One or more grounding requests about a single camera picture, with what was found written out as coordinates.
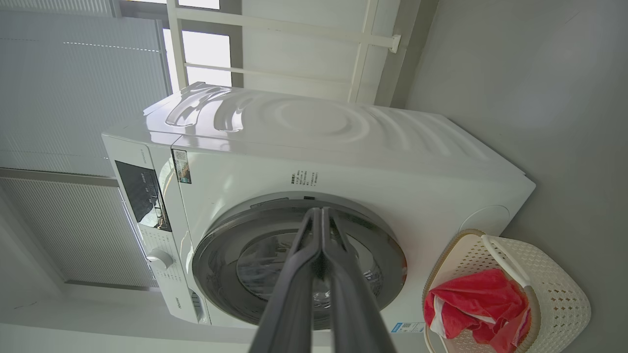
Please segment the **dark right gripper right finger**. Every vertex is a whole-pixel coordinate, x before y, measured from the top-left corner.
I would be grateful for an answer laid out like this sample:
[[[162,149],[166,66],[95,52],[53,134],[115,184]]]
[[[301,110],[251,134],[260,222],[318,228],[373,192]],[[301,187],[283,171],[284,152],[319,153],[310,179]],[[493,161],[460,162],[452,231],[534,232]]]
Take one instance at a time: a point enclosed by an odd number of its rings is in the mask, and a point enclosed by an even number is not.
[[[321,249],[331,286],[335,353],[394,353],[375,296],[359,266],[336,210],[321,211]]]

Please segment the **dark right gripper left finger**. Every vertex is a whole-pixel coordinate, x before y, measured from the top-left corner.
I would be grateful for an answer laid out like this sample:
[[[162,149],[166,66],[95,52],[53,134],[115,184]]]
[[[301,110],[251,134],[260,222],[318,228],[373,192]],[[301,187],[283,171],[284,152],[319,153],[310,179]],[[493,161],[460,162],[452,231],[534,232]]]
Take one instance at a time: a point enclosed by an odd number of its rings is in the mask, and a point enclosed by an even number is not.
[[[321,217],[321,208],[306,212],[265,307],[250,353],[312,351],[313,285],[322,251]]]

